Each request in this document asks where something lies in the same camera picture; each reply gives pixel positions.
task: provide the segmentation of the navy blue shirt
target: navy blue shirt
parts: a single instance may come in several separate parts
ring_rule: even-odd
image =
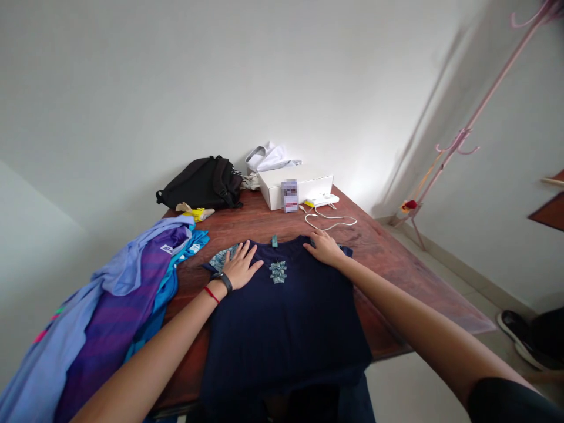
[[[211,317],[200,398],[287,393],[314,384],[355,385],[372,360],[353,285],[303,247],[308,237],[258,245],[264,265],[224,298]],[[349,257],[353,251],[341,247]],[[204,267],[223,268],[225,251]]]

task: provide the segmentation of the product box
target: product box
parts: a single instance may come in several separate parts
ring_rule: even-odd
[[[282,181],[295,179],[298,183],[298,203],[322,193],[331,193],[333,174],[305,164],[258,173],[260,191],[270,210],[282,208]]]

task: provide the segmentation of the cable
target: cable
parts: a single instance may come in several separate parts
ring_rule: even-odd
[[[316,212],[316,213],[318,213],[320,216],[325,217],[326,219],[353,219],[354,222],[353,222],[353,223],[337,222],[336,224],[334,224],[334,225],[331,226],[331,227],[328,227],[327,229],[319,229],[317,226],[315,226],[314,224],[312,224],[311,222],[309,222],[309,221],[307,220],[308,216],[314,216],[314,217],[319,217],[319,216],[318,216],[317,214],[315,214],[315,213],[308,213],[308,212],[306,212],[305,209],[304,209],[304,207],[303,207],[302,205],[300,205],[300,208],[305,212],[305,215],[306,215],[305,218],[304,218],[304,219],[305,219],[305,222],[306,222],[308,225],[314,227],[315,229],[319,229],[320,231],[325,232],[325,231],[328,231],[329,229],[332,229],[332,228],[334,228],[335,226],[340,225],[340,224],[343,224],[343,225],[345,225],[345,226],[352,226],[352,225],[354,225],[356,222],[358,222],[358,220],[356,220],[354,217],[351,217],[351,216],[326,216],[326,215],[322,214],[320,211],[317,210],[317,208],[320,207],[320,206],[331,206],[331,207],[334,208],[335,210],[337,209],[332,203],[321,203],[321,204],[316,205],[315,207],[312,207],[312,208],[310,209],[310,211],[312,211],[313,209],[315,209],[315,212]]]

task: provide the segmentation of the right hand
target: right hand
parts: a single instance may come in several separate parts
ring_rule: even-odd
[[[347,257],[326,232],[316,229],[315,232],[310,233],[310,238],[314,240],[315,247],[304,244],[304,248],[320,262],[335,266],[340,260]]]

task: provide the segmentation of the table top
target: table top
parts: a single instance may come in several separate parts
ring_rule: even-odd
[[[429,270],[341,190],[333,186],[332,194],[340,199],[335,204],[337,210],[324,206],[321,211],[326,216],[353,216],[358,223],[353,226],[338,225],[328,233],[337,243],[351,247],[354,250],[353,257],[357,261],[472,334],[495,328],[487,317]],[[305,214],[302,210],[295,213],[271,211],[260,192],[243,190],[241,201],[244,203],[243,208],[218,210],[196,225],[197,230],[209,231],[210,242],[194,257],[178,266],[179,289],[168,306],[165,323],[195,298],[207,284],[210,274],[201,265],[208,262],[218,251],[246,241],[249,237],[258,243],[269,243],[272,236],[277,235],[278,241],[284,242],[313,231],[304,221]],[[178,214],[180,213],[169,210],[165,217]],[[336,222],[322,217],[310,217],[309,220],[321,229]],[[411,351],[409,345],[394,332],[378,310],[357,289],[354,290],[354,300],[374,361]],[[164,389],[154,411],[178,407],[198,399],[209,337],[210,328],[207,323]]]

